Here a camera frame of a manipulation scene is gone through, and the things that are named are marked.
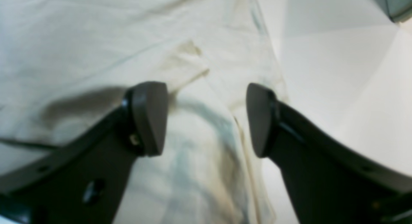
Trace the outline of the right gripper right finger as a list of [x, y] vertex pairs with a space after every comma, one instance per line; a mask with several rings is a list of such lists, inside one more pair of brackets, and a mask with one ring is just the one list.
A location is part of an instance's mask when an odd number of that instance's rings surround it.
[[279, 169], [301, 224], [410, 224], [410, 176], [337, 142], [250, 83], [246, 111], [254, 152]]

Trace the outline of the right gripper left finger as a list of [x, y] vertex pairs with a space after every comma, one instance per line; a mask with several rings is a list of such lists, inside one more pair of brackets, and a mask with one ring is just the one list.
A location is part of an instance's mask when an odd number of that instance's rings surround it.
[[1, 217], [14, 224], [111, 224], [139, 157], [162, 155], [166, 83], [146, 81], [68, 146], [1, 176]]

